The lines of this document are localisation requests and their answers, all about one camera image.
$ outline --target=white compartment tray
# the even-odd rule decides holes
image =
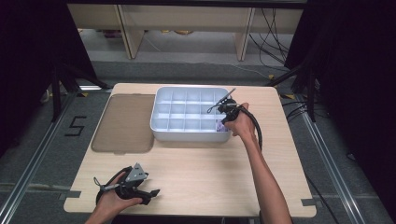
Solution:
[[[212,87],[161,87],[157,90],[150,128],[161,141],[225,142],[230,132],[224,114],[213,108],[228,91]]]

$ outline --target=wooden table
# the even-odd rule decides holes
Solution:
[[[154,94],[163,84],[117,84],[111,94]],[[231,90],[231,86],[221,86]],[[313,217],[315,206],[276,89],[236,87],[236,102],[249,102],[249,111],[262,128],[262,154],[285,194],[292,217]],[[138,205],[123,214],[256,217],[259,205],[248,155],[239,137],[225,143],[183,143],[154,140],[144,154],[94,152],[89,145],[71,188],[79,198],[67,198],[67,212],[90,213],[99,188],[93,177],[105,184],[120,169],[139,162],[149,173],[139,189],[160,189],[149,205]]]

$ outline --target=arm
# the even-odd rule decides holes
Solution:
[[[242,106],[248,109],[248,103]],[[264,223],[291,223],[285,197],[260,151],[253,122],[240,112],[236,120],[225,126],[233,131],[233,136],[239,135],[245,145]]]
[[[125,173],[121,173],[119,176],[117,176],[117,178],[111,182],[111,185],[116,184],[124,174]],[[143,200],[141,198],[123,200],[117,195],[116,191],[112,189],[111,191],[103,193],[98,204],[85,224],[99,224],[107,222],[118,215],[125,208],[140,204],[142,202]]]

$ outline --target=hand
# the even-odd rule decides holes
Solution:
[[[248,110],[248,103],[243,103],[242,106]],[[246,115],[244,112],[240,111],[238,117],[234,121],[229,121],[224,124],[228,129],[233,131],[233,136],[240,136],[242,141],[256,138],[254,134],[254,124],[251,121],[250,117]]]
[[[125,172],[119,174],[110,185],[117,184],[119,179],[125,174]],[[117,195],[116,191],[112,189],[111,191],[104,192],[100,198],[98,204],[93,210],[90,218],[87,220],[88,223],[104,223],[109,221],[116,215],[118,215],[122,210],[127,207],[134,206],[143,202],[141,198],[132,198],[129,200],[123,200]]]

